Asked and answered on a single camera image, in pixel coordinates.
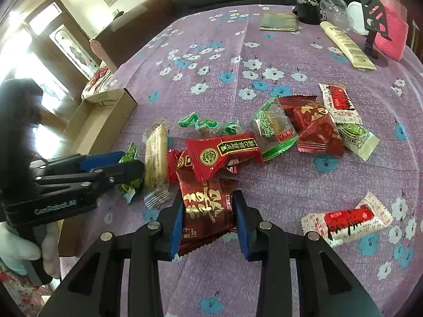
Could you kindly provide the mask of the white gloved left hand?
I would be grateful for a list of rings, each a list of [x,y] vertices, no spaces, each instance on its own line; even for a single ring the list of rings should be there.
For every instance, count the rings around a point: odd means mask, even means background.
[[[23,260],[43,260],[43,267],[46,274],[59,279],[59,228],[56,222],[46,225],[46,235],[41,246],[23,239],[11,232],[6,222],[1,222],[1,260],[7,268],[15,273],[25,276],[26,270],[23,267]]]

